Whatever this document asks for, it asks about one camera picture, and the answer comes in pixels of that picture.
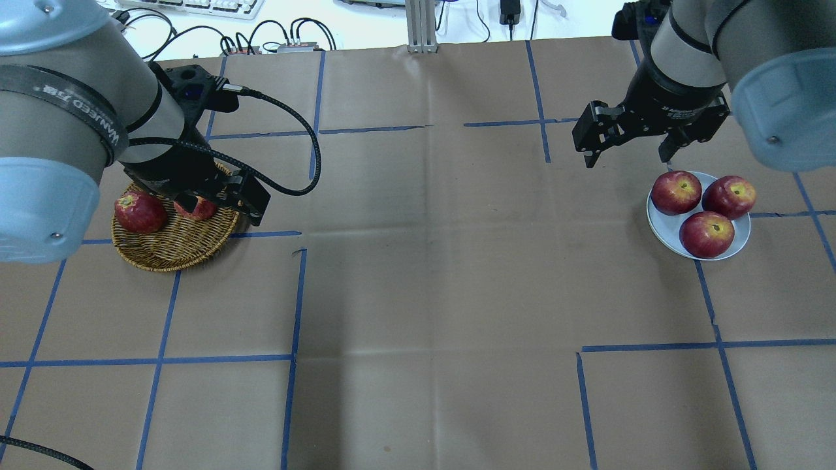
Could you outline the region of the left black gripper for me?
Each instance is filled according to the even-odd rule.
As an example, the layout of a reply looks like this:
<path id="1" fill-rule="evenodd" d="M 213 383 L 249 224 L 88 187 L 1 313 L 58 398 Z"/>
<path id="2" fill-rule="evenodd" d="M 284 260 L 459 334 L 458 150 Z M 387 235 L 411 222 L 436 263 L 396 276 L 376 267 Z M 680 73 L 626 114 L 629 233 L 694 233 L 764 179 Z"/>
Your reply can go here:
<path id="1" fill-rule="evenodd" d="M 255 227 L 262 224 L 270 202 L 269 192 L 251 179 L 246 165 L 210 147 L 173 138 L 131 138 L 129 146 L 168 146 L 158 157 L 145 161 L 123 158 L 125 172 L 147 191 L 178 203 L 185 210 L 196 208 L 202 197 L 221 208 L 245 215 Z"/>

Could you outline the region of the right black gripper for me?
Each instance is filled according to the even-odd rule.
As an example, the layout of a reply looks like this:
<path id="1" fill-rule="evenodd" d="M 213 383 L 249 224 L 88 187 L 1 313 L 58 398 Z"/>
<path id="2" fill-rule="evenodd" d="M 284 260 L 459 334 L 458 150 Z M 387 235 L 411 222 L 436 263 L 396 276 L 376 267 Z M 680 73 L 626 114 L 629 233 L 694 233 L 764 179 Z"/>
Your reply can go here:
<path id="1" fill-rule="evenodd" d="M 645 136 L 663 136 L 661 163 L 693 142 L 708 142 L 731 115 L 722 86 L 687 86 L 643 59 L 618 107 L 591 101 L 572 130 L 574 148 L 593 168 L 601 153 Z"/>

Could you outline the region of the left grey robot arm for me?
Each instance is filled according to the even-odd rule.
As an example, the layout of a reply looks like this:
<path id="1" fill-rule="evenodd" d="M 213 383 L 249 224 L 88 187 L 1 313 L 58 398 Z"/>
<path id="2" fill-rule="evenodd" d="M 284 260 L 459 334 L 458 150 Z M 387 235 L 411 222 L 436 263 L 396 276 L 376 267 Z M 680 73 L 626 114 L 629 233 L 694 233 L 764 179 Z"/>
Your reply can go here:
<path id="1" fill-rule="evenodd" d="M 144 62 L 93 1 L 3 1 L 2 261 L 51 264 L 80 247 L 120 163 L 141 189 L 198 196 L 259 225 L 270 195 L 254 170 L 227 176 L 196 124 L 238 109 L 236 87 L 192 65 Z"/>

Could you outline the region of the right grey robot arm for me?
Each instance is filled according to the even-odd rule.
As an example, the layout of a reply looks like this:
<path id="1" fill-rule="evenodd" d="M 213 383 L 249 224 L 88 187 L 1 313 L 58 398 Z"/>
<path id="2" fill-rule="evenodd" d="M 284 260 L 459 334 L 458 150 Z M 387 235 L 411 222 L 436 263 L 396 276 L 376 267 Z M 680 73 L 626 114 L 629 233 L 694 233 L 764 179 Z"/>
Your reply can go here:
<path id="1" fill-rule="evenodd" d="M 753 157 L 779 172 L 835 163 L 833 1 L 636 1 L 611 34 L 644 53 L 619 104 L 591 101 L 574 125 L 588 168 L 635 138 L 662 136 L 668 163 L 729 116 Z"/>

